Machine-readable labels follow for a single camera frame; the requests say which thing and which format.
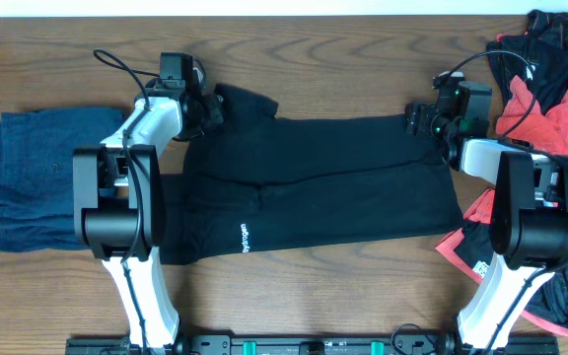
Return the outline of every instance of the white text logo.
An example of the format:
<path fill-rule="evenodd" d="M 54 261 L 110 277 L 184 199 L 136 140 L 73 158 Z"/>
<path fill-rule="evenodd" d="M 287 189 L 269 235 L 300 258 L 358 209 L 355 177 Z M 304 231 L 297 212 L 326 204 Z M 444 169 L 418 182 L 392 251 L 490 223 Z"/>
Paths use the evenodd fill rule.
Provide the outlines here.
<path fill-rule="evenodd" d="M 249 231 L 245 223 L 241 224 L 241 232 L 243 234 L 243 252 L 249 252 Z"/>

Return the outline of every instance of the white wall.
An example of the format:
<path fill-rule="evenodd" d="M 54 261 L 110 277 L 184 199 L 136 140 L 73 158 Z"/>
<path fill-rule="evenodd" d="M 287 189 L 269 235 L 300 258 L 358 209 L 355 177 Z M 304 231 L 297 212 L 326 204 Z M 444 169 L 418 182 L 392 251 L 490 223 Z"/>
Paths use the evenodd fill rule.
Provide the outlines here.
<path fill-rule="evenodd" d="M 0 0 L 0 17 L 524 15 L 568 0 Z"/>

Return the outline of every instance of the clothing label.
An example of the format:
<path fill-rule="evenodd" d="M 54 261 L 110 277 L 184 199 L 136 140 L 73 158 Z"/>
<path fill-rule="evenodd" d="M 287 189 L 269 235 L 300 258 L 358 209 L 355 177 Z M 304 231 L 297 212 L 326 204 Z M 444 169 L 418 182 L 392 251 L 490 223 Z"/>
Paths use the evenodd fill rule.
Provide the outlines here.
<path fill-rule="evenodd" d="M 484 261 L 478 261 L 476 265 L 474 265 L 474 267 L 472 268 L 472 271 L 474 271 L 477 275 L 479 275 L 479 277 L 484 278 L 485 274 L 488 273 L 489 267 L 490 266 Z"/>
<path fill-rule="evenodd" d="M 249 252 L 249 231 L 245 223 L 241 224 L 241 234 L 243 235 L 243 252 Z"/>
<path fill-rule="evenodd" d="M 532 70 L 535 73 L 536 72 L 536 64 L 531 63 L 531 65 L 532 65 Z M 533 75 L 532 75 L 532 72 L 530 71 L 530 68 L 526 67 L 525 70 L 526 70 L 525 77 L 527 78 L 527 80 L 533 79 Z"/>

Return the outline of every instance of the fabric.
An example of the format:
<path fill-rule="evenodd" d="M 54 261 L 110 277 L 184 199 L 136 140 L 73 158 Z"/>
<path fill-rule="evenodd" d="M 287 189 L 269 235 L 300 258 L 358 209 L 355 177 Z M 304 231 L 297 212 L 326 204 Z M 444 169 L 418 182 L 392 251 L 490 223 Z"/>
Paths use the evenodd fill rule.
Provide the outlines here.
<path fill-rule="evenodd" d="M 215 93 L 227 126 L 190 142 L 182 223 L 169 227 L 162 263 L 462 225 L 436 142 L 405 134 L 403 116 L 275 119 L 269 98 L 226 85 Z"/>
<path fill-rule="evenodd" d="M 84 248 L 74 236 L 73 152 L 122 122 L 106 107 L 1 115 L 0 251 Z"/>
<path fill-rule="evenodd" d="M 532 12 L 531 21 L 536 21 L 536 19 L 532 19 L 532 15 L 534 15 L 535 18 L 542 16 L 539 13 Z M 555 20 L 553 14 L 549 15 L 548 19 L 551 19 L 552 21 L 547 21 L 545 20 L 545 17 L 543 17 L 543 21 L 539 22 L 536 26 L 539 27 L 541 24 L 554 24 Z M 565 42 L 568 43 L 568 31 L 564 31 L 559 34 L 562 35 L 557 36 L 565 37 Z M 506 35 L 499 35 L 498 37 L 503 39 Z M 497 78 L 498 72 L 494 68 L 492 62 L 491 68 L 493 68 L 493 74 L 495 75 L 495 78 Z M 504 87 L 502 86 L 501 88 L 502 92 L 504 92 L 505 98 Z M 496 132 L 498 134 L 505 132 L 513 124 L 515 124 L 525 113 L 532 101 L 532 92 L 530 92 L 526 83 L 519 76 L 514 76 L 511 79 L 509 91 L 511 93 L 511 98 L 505 106 L 502 116 L 497 120 Z M 543 105 L 543 103 L 538 100 L 532 109 L 532 113 L 527 117 L 523 124 L 509 134 L 509 137 L 530 142 L 536 147 L 536 149 L 544 150 L 552 154 L 568 155 L 568 87 L 566 88 L 561 101 L 551 108 Z M 481 194 L 479 198 L 477 198 L 470 208 L 468 208 L 464 214 L 465 220 L 489 224 L 493 202 L 494 190 L 489 188 Z M 475 269 L 477 271 L 472 269 L 469 265 L 471 263 L 470 256 L 467 256 L 468 253 L 466 252 L 466 249 L 472 249 L 472 247 L 469 247 L 468 245 L 460 247 L 462 241 L 464 241 L 464 233 L 462 230 L 458 230 L 448 234 L 438 244 L 436 249 L 453 265 L 462 270 L 477 283 L 480 283 L 481 277 L 477 274 L 479 268 Z M 484 248 L 483 244 L 476 243 L 474 241 L 471 243 L 474 247 L 474 249 L 472 249 L 473 253 L 480 253 L 480 249 Z M 468 263 L 466 263 L 466 260 L 462 259 L 458 253 L 466 257 Z M 568 269 L 565 271 L 565 275 L 568 277 Z M 560 286 L 555 286 L 555 288 L 551 288 L 551 290 L 554 289 L 559 289 L 560 291 L 554 291 L 552 294 L 567 296 L 567 298 L 556 299 L 555 297 L 540 296 L 542 297 L 542 305 L 537 306 L 537 302 L 534 302 L 533 304 L 535 307 L 528 306 L 526 310 L 523 311 L 522 316 L 546 330 L 559 335 L 568 336 L 568 316 L 566 316 L 568 315 L 568 290 L 566 290 L 562 284 L 560 284 Z M 546 315 L 548 312 L 557 312 L 559 314 L 554 315 L 554 318 L 549 318 Z"/>
<path fill-rule="evenodd" d="M 541 112 L 545 114 L 562 102 L 568 89 L 568 14 L 533 10 L 528 17 L 528 31 L 524 35 L 499 36 L 486 49 L 512 51 L 533 66 L 532 91 L 536 92 Z M 525 63 L 511 55 L 491 54 L 488 59 L 506 104 L 512 98 L 512 79 L 518 76 L 527 80 L 530 73 Z"/>

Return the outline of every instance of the black pants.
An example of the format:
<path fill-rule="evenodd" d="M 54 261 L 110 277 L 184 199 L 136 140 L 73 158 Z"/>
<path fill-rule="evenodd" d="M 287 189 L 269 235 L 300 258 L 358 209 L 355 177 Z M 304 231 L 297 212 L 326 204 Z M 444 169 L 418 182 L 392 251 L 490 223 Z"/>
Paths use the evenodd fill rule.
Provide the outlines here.
<path fill-rule="evenodd" d="M 275 119 L 269 98 L 223 85 L 216 93 L 226 126 L 190 143 L 163 263 L 462 225 L 437 142 L 404 133 L 403 116 Z"/>

